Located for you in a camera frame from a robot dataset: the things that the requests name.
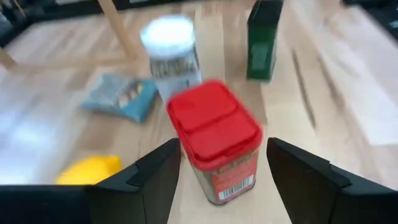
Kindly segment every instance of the green box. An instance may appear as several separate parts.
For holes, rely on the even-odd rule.
[[[248,19],[247,78],[271,81],[276,34],[283,1],[257,1]]]

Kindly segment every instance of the red spice tin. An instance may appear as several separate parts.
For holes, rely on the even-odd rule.
[[[210,202],[224,204],[254,186],[262,129],[224,84],[175,95],[167,112]]]

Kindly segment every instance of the wooden table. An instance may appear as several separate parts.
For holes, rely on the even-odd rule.
[[[183,158],[169,223],[289,223],[266,159],[276,136],[398,190],[398,47],[362,9],[337,0],[286,0],[270,84],[246,81],[253,0],[197,1],[121,12],[138,59],[120,66],[0,73],[0,183],[52,183],[72,162],[116,154],[124,166],[176,136],[157,99],[143,125],[78,105],[104,72],[149,77],[140,28],[166,14],[195,21],[203,78],[225,81],[266,130],[257,184],[210,204]],[[36,24],[6,49],[16,60],[121,54],[103,16]]]

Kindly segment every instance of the white lid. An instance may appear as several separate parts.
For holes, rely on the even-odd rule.
[[[193,23],[183,15],[162,16],[145,26],[140,36],[149,56],[154,58],[176,57],[195,44]]]

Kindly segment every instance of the snack bag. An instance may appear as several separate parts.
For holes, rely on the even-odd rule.
[[[81,107],[126,116],[141,123],[145,121],[156,95],[157,88],[153,80],[104,74]]]

